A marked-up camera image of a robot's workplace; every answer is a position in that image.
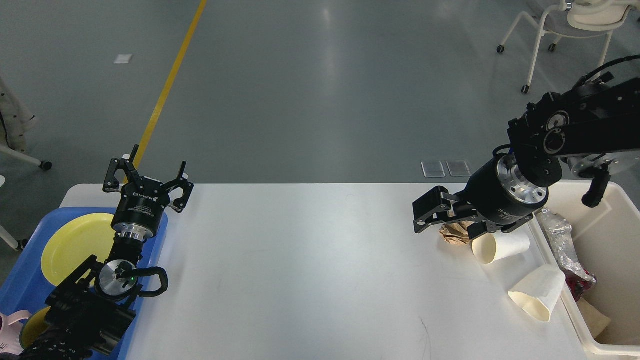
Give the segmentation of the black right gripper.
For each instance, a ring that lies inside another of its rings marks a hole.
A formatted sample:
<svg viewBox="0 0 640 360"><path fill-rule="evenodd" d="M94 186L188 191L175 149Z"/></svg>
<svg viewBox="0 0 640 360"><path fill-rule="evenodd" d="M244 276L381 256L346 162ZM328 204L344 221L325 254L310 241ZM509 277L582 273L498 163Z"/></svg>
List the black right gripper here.
<svg viewBox="0 0 640 360"><path fill-rule="evenodd" d="M413 229L420 234L437 224L473 219L467 235L474 241L498 230L511 233L530 221L548 200L548 187L527 180L514 155L497 155L469 178L462 191L451 194L445 187L435 186L416 199Z"/></svg>

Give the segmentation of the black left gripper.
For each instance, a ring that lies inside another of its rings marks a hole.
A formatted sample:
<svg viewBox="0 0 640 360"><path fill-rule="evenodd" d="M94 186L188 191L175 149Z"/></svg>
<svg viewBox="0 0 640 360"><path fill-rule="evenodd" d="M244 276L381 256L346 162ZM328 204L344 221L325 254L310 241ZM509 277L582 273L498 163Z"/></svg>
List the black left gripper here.
<svg viewBox="0 0 640 360"><path fill-rule="evenodd" d="M165 208L183 212L194 190L194 183L186 177L186 161L183 161L176 178L161 182L156 187L155 180L142 177L134 160L139 145L134 145L128 157L112 158L102 191L122 193L119 205L110 226L121 237L146 242L158 233ZM181 196L172 199L173 191L181 190Z"/></svg>

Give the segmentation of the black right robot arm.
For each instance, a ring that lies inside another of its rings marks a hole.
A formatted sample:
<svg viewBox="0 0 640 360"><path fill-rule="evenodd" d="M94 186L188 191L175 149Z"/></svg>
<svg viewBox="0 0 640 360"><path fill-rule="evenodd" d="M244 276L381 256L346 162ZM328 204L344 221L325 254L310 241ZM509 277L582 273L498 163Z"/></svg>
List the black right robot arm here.
<svg viewBox="0 0 640 360"><path fill-rule="evenodd" d="M590 180L588 208L604 197L620 154L639 150L639 78L614 86L605 73L560 94L549 92L509 121L509 142L473 173L462 191L435 186L413 204L413 229L469 222L470 240L508 234L531 221L562 179L562 163Z"/></svg>

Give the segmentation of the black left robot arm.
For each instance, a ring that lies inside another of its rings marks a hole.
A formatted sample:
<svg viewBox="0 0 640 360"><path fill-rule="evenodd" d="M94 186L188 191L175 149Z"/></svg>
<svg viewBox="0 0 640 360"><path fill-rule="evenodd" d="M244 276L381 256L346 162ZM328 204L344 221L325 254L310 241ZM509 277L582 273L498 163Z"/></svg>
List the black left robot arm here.
<svg viewBox="0 0 640 360"><path fill-rule="evenodd" d="M94 352L110 355L137 316L139 298L157 297L169 289L164 268L142 268L147 241L158 234L167 208L180 214L194 183L185 176L162 182L141 176L134 165L135 145L128 157L112 158L103 180L105 193L120 199L110 227L113 245L105 260L88 256L46 298L46 330L18 354L19 360L86 360Z"/></svg>

